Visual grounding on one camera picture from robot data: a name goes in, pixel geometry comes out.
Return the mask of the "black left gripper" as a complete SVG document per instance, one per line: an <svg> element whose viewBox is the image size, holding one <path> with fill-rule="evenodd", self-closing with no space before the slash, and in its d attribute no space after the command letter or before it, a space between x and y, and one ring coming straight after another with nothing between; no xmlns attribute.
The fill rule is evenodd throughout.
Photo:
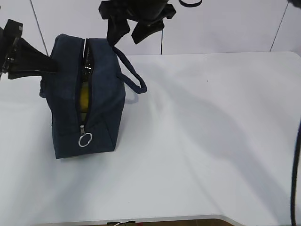
<svg viewBox="0 0 301 226"><path fill-rule="evenodd" d="M0 28L0 74L8 72L10 63L9 80L41 76L41 72L56 73L57 62L21 38L22 33L23 24L12 19Z"/></svg>

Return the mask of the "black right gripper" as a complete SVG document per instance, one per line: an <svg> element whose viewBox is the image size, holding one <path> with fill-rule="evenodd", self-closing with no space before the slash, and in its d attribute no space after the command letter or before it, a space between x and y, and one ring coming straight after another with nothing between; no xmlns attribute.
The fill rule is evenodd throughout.
<svg viewBox="0 0 301 226"><path fill-rule="evenodd" d="M164 18L171 19L176 10L167 0L102 0L99 6L102 19L108 19L107 41L115 46L130 32L127 20L140 22L131 36L135 44L164 29Z"/></svg>

